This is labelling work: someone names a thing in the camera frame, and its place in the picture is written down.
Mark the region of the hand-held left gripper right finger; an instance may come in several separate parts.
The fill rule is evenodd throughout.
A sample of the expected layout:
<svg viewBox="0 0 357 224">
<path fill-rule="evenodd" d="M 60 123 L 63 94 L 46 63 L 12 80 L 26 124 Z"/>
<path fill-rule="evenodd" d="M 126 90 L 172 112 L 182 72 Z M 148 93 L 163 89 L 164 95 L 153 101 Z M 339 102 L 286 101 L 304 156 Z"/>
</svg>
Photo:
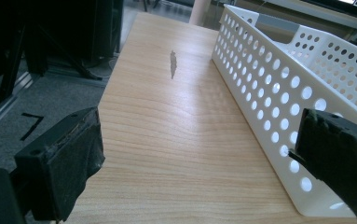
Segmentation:
<svg viewBox="0 0 357 224">
<path fill-rule="evenodd" d="M 357 124 L 306 108 L 289 156 L 324 182 L 357 216 Z"/>
</svg>

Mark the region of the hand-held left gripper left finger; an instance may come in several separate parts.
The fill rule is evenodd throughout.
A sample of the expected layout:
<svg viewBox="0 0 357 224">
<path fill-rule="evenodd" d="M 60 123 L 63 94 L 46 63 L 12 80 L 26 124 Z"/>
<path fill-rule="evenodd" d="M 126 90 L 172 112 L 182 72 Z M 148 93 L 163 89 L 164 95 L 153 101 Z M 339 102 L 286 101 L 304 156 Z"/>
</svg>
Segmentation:
<svg viewBox="0 0 357 224">
<path fill-rule="evenodd" d="M 68 115 L 15 155 L 22 209 L 36 220 L 67 220 L 104 160 L 98 109 Z"/>
</svg>

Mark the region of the white perforated plastic basket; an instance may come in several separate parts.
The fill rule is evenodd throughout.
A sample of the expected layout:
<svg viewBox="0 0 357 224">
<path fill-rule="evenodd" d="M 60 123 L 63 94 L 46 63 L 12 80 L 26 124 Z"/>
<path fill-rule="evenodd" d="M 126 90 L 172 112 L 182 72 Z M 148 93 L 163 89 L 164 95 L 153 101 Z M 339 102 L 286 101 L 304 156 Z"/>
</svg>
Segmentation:
<svg viewBox="0 0 357 224">
<path fill-rule="evenodd" d="M 227 5 L 213 61 L 298 212 L 352 217 L 289 158 L 306 108 L 357 124 L 357 46 L 335 35 Z"/>
</svg>

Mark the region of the black metal stand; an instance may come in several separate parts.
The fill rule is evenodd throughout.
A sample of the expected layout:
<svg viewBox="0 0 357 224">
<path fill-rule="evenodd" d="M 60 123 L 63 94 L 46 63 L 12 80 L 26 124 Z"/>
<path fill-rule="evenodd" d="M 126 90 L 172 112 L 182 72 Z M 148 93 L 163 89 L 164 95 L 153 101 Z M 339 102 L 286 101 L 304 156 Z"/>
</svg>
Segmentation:
<svg viewBox="0 0 357 224">
<path fill-rule="evenodd" d="M 21 58 L 45 74 L 56 54 L 83 77 L 83 63 L 119 51 L 124 0 L 0 0 L 0 104 L 13 94 Z"/>
</svg>

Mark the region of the pale pink post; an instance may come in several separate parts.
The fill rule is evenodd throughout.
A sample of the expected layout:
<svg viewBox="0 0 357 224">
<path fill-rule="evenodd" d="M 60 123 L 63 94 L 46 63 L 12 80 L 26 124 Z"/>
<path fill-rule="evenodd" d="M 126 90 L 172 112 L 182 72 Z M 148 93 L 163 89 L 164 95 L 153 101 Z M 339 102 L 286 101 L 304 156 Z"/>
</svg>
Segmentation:
<svg viewBox="0 0 357 224">
<path fill-rule="evenodd" d="M 195 0 L 189 23 L 201 26 L 212 0 Z"/>
</svg>

